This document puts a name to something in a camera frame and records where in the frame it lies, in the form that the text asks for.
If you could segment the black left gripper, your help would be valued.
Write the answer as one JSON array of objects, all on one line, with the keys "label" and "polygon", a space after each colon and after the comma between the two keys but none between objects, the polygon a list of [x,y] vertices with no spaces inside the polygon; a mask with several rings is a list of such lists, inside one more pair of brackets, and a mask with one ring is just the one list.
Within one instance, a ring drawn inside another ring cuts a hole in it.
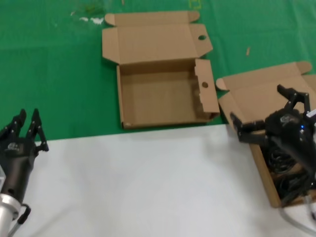
[{"label": "black left gripper", "polygon": [[[25,119],[26,111],[21,109],[20,113],[0,131],[1,139],[10,138],[0,143],[0,165],[6,176],[1,193],[17,201],[24,200],[38,152],[49,151],[38,109],[34,109],[26,138],[11,138],[19,137]],[[37,135],[40,138],[39,145],[35,145]]]}]

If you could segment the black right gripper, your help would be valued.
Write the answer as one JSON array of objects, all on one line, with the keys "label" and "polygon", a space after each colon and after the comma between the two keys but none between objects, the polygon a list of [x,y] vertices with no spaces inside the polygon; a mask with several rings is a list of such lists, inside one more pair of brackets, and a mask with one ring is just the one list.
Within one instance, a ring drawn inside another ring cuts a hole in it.
[{"label": "black right gripper", "polygon": [[[310,116],[310,98],[306,92],[294,88],[277,86],[280,95],[288,100],[284,109],[269,115],[265,122],[257,120],[242,123],[230,113],[233,127],[242,143],[268,143],[268,137],[281,150],[294,158],[308,173],[311,180],[316,180],[316,117]],[[296,104],[304,105],[304,113],[294,110]],[[256,133],[266,129],[266,133]]]}]

